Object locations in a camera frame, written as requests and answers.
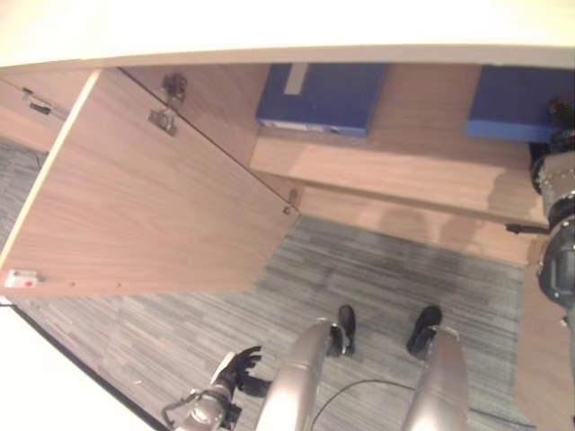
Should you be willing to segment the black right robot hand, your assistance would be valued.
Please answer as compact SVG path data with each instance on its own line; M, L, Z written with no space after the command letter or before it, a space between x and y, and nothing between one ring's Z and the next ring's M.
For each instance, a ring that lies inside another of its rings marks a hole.
M552 98L547 104L547 112L556 130L553 131L549 146L552 153L568 152L574 149L574 106L561 98Z

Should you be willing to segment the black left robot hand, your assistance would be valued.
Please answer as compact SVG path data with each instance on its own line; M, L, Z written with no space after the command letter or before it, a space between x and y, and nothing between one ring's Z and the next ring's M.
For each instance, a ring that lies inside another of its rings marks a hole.
M248 347L234 354L228 364L217 374L215 383L225 387L230 397L236 390L244 394L264 399L269 392L272 381L251 374L251 370L261 361L261 346Z

